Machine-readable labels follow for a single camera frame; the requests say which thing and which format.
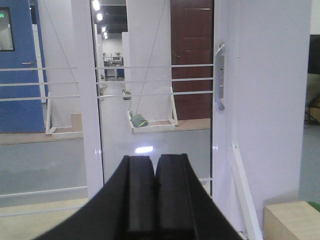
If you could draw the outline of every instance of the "wooden platform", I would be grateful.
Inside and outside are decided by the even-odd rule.
[[[305,201],[267,205],[264,240],[319,240],[320,212]]]

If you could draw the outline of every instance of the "wooden door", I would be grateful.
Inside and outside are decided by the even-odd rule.
[[[213,63],[213,0],[171,0],[172,65]],[[175,67],[172,79],[208,78],[213,68]],[[212,80],[175,81],[174,92],[210,91]],[[212,94],[174,96],[178,120],[212,116]]]

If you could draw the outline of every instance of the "ceiling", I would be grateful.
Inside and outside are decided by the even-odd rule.
[[[100,10],[92,10],[94,23],[97,24],[98,34],[106,27],[110,34],[120,34],[128,31],[126,0],[99,0]],[[36,24],[36,11],[33,1],[30,2],[32,23]],[[103,19],[97,20],[97,13],[102,13]]]
[[[106,27],[110,34],[118,34],[128,31],[126,5],[101,5],[99,11],[94,11],[94,23],[97,24],[98,34],[101,28]],[[103,19],[97,20],[97,13],[102,13]]]

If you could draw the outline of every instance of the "doorframe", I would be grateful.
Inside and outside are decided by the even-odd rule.
[[[71,0],[79,82],[88,198],[104,185],[99,108],[96,89],[91,7],[88,0]]]

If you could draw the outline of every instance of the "white railing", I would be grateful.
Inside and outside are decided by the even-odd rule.
[[[248,237],[250,240],[263,240],[239,145],[236,141],[232,142],[232,148],[232,173],[235,187],[240,200],[246,230],[248,232]]]

